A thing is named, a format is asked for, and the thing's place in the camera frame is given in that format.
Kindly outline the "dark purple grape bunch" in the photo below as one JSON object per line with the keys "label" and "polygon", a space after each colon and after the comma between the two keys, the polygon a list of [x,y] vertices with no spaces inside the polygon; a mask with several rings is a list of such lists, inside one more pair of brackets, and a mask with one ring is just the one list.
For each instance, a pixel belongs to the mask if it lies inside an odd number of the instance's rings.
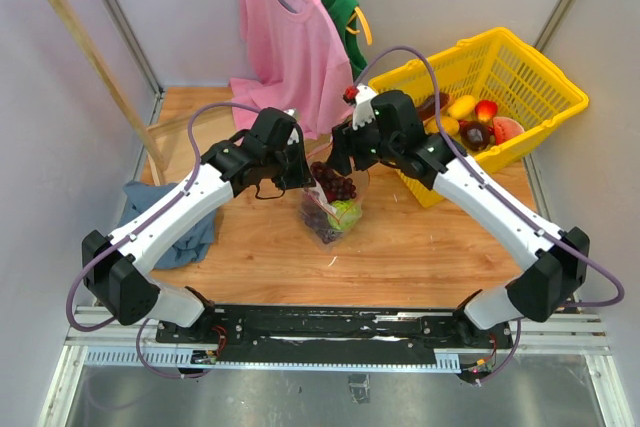
{"label": "dark purple grape bunch", "polygon": [[302,205],[301,218],[325,245],[342,238],[342,232],[331,226],[327,213],[315,203]]}

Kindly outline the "yellow round fruit toy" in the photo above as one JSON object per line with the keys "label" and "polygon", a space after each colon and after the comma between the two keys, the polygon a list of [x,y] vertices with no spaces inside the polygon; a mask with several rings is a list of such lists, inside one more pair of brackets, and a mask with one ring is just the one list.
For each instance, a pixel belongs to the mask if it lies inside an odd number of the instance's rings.
{"label": "yellow round fruit toy", "polygon": [[[450,136],[456,136],[459,133],[460,123],[455,118],[452,118],[450,116],[441,116],[439,124]],[[437,123],[437,119],[433,117],[425,125],[426,132],[429,134],[438,133],[440,131],[439,124]]]}

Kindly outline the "green custard apple toy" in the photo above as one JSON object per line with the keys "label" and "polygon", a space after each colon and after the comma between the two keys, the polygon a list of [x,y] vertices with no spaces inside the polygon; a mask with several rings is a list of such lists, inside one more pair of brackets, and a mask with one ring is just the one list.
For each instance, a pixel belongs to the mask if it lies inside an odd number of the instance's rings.
{"label": "green custard apple toy", "polygon": [[341,201],[336,200],[330,204],[328,212],[328,222],[332,229],[346,232],[362,217],[360,204],[354,199]]}

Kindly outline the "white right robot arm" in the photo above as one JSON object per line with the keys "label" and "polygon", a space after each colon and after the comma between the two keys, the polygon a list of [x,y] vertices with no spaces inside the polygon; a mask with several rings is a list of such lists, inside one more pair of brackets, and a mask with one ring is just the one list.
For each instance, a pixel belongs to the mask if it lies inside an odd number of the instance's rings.
{"label": "white right robot arm", "polygon": [[332,130],[329,165],[342,175],[380,163],[400,170],[454,202],[493,235],[521,268],[505,286],[482,290],[461,305],[455,339],[474,347],[489,329],[526,318],[546,321],[586,279],[590,239],[539,217],[493,181],[464,148],[428,134],[410,96],[361,85],[346,90],[351,119]]}

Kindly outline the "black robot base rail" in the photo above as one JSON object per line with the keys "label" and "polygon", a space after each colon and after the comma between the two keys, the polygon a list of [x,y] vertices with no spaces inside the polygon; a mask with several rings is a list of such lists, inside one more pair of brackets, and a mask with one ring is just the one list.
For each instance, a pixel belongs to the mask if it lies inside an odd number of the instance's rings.
{"label": "black robot base rail", "polygon": [[159,343],[198,349],[223,341],[224,363],[272,367],[426,367],[442,349],[509,349],[509,327],[478,331],[451,309],[291,307],[220,304],[190,328],[168,321]]}

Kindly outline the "clear zip top bag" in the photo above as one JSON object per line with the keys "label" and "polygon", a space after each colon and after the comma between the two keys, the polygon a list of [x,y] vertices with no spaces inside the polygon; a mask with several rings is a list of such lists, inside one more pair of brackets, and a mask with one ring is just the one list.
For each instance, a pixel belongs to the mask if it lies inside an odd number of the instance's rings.
{"label": "clear zip top bag", "polygon": [[363,201],[369,187],[366,171],[340,174],[328,164],[332,144],[315,146],[307,162],[315,184],[303,189],[299,201],[299,218],[316,244],[330,250],[341,242],[360,221]]}

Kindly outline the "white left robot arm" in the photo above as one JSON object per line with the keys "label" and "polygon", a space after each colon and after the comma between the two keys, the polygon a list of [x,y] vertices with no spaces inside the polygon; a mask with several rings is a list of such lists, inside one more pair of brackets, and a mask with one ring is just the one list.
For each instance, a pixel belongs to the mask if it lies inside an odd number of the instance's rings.
{"label": "white left robot arm", "polygon": [[191,288],[156,282],[150,273],[196,223],[264,179],[281,191],[312,182],[292,111],[261,110],[250,129],[196,153],[189,175],[143,214],[108,235],[90,232],[82,241],[79,283],[122,325],[156,319],[179,326],[192,342],[207,340],[213,303]]}

